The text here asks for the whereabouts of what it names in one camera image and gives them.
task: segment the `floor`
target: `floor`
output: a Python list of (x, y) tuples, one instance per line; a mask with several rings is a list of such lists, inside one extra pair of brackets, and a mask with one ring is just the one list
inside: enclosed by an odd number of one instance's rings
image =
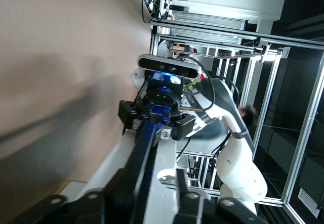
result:
[(87, 182), (120, 140), (118, 102), (136, 95), (151, 31), (141, 0), (0, 0), (0, 14), (5, 223), (66, 179)]

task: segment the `dark hair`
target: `dark hair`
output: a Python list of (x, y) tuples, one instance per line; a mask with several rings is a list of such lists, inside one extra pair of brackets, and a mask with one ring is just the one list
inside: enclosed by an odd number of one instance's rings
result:
[(241, 107), (241, 110), (244, 112), (242, 119), (246, 126), (252, 126), (258, 123), (259, 114), (256, 108), (246, 105), (245, 107)]

